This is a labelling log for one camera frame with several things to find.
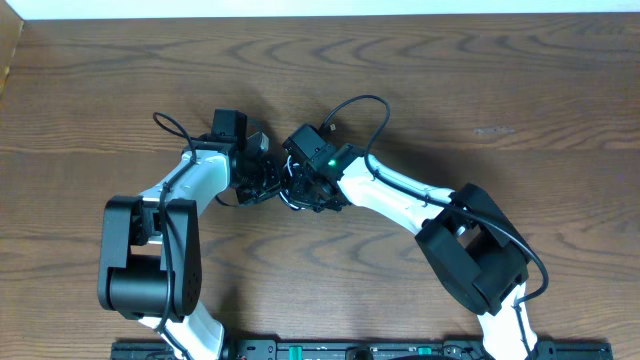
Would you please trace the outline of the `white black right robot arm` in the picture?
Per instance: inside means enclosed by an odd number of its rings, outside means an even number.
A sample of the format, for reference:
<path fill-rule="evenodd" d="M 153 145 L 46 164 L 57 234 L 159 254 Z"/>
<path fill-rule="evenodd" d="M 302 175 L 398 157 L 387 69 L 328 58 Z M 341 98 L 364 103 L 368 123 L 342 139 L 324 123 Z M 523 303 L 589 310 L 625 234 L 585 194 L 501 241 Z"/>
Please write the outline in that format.
<path fill-rule="evenodd" d="M 492 198 L 467 184 L 461 190 L 420 183 L 365 149 L 341 148 L 303 125 L 283 143 L 289 177 L 283 198 L 293 208 L 372 210 L 413 234 L 437 279 L 477 315 L 482 345 L 494 359 L 534 359 L 538 337 L 526 302 L 528 266 L 540 260 Z"/>

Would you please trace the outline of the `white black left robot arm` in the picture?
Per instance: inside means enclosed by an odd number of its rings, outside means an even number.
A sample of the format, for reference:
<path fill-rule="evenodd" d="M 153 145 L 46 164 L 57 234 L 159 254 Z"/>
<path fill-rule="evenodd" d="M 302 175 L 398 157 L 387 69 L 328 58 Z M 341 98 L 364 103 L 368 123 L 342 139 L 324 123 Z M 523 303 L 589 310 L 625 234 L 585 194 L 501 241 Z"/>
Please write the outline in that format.
<path fill-rule="evenodd" d="M 152 118 L 187 145 L 179 164 L 156 185 L 106 203 L 98 301 L 153 329 L 177 359 L 219 359 L 224 327 L 199 300 L 199 218 L 228 189 L 239 207 L 272 198 L 282 171 L 266 134 L 250 134 L 253 121 L 238 110 L 216 110 L 210 132 L 198 137 L 164 113 Z"/>

